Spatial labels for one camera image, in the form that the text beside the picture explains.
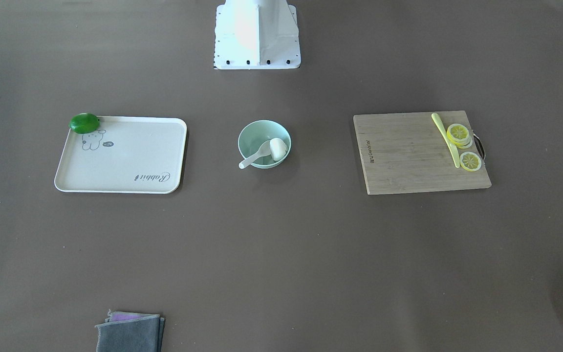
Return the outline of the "green lime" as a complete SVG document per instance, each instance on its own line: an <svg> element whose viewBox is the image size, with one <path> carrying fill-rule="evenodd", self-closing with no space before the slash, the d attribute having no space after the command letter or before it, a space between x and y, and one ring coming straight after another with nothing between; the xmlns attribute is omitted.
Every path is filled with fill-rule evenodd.
<svg viewBox="0 0 563 352"><path fill-rule="evenodd" d="M97 130L100 126L100 119L91 113L80 113L74 116L69 122L69 128L77 134L87 134Z"/></svg>

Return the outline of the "grey folded cloth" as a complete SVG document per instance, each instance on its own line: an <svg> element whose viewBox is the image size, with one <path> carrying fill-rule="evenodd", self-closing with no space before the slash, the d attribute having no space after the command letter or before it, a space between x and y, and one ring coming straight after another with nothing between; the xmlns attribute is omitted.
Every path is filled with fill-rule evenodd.
<svg viewBox="0 0 563 352"><path fill-rule="evenodd" d="M160 352L165 318L159 314L108 310L105 322L96 325L97 352Z"/></svg>

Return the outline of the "wooden cutting board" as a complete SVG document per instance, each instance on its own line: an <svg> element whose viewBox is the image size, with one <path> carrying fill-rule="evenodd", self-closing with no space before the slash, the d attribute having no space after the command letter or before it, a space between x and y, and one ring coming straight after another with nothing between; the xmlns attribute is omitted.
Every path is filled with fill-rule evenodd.
<svg viewBox="0 0 563 352"><path fill-rule="evenodd" d="M487 189L485 165L474 172L455 167L431 112L353 116L369 195Z"/></svg>

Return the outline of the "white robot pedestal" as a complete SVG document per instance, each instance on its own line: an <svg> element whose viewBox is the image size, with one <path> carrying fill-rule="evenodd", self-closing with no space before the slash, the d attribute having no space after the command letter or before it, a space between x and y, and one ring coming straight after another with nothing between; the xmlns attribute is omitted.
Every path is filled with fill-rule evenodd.
<svg viewBox="0 0 563 352"><path fill-rule="evenodd" d="M295 6L285 0L226 0L216 8L214 69L297 69L300 65Z"/></svg>

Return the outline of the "white rabbit tray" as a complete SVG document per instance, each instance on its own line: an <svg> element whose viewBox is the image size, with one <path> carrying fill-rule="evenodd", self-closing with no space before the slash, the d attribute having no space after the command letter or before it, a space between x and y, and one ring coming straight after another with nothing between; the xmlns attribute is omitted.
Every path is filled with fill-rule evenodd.
<svg viewBox="0 0 563 352"><path fill-rule="evenodd" d="M100 116L91 133L68 133L54 176L61 192L169 194L178 189L186 123L179 118Z"/></svg>

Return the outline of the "yellow plastic knife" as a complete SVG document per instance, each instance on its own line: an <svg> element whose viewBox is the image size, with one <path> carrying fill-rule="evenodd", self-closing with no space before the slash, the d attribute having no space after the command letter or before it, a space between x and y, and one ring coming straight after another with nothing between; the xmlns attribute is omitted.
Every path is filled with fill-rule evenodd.
<svg viewBox="0 0 563 352"><path fill-rule="evenodd" d="M447 137L447 130L444 127L444 123L442 122L442 119L440 118L440 115L438 113L432 113L431 114L431 118L435 124L435 126L438 128L438 130L440 131L441 136L444 139L445 145L447 145L447 148L449 149L450 153L451 153L451 157L453 160L453 163L455 165L456 168L460 168L460 160L459 160L459 153L458 153L458 149L455 146L454 143L452 143L449 138Z"/></svg>

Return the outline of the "single lemon slice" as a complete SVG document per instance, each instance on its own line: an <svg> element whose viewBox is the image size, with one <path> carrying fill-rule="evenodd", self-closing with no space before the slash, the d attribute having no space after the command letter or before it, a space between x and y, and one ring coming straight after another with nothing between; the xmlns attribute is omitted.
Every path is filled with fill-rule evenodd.
<svg viewBox="0 0 563 352"><path fill-rule="evenodd" d="M468 172L476 172L482 169L483 160L474 152L463 152L459 158L460 167Z"/></svg>

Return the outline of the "stacked lemon slice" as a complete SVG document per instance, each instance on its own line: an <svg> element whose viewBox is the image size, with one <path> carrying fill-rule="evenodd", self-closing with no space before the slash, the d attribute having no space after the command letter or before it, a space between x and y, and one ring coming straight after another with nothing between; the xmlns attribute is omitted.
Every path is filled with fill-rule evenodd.
<svg viewBox="0 0 563 352"><path fill-rule="evenodd" d="M468 149L472 146L472 133L465 125L460 123L453 123L446 129L447 138L458 149Z"/></svg>

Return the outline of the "white steamed bun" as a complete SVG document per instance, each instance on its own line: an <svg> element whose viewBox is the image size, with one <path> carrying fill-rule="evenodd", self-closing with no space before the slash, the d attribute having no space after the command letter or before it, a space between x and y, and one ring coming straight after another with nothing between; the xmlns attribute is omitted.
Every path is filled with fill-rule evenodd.
<svg viewBox="0 0 563 352"><path fill-rule="evenodd" d="M270 151L274 162L279 162L286 156L288 147L281 138L273 138L270 140Z"/></svg>

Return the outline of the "mint green bowl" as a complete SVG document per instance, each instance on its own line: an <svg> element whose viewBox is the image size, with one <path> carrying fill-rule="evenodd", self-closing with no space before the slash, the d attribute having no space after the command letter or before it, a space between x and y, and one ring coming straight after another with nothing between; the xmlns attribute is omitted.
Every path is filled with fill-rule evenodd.
<svg viewBox="0 0 563 352"><path fill-rule="evenodd" d="M274 162L272 156L268 155L258 158L250 165L257 169L272 169L288 157L291 149L290 134L279 123L270 120L259 120L246 125L238 136L239 152L244 159L248 158L259 149L262 143L273 138L281 138L286 143L288 147L286 156L279 162Z"/></svg>

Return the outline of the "white ceramic spoon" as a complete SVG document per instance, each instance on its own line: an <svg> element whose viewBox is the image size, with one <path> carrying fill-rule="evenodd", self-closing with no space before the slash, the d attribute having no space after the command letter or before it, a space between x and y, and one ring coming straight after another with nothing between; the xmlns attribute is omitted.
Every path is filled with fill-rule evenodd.
<svg viewBox="0 0 563 352"><path fill-rule="evenodd" d="M270 140L266 140L266 142L262 143L259 149L257 149L257 151L248 158L242 160L241 163L239 163L238 167L240 169L245 169L246 167L252 165L252 163L255 162L255 160L257 160L258 158L272 154L270 142Z"/></svg>

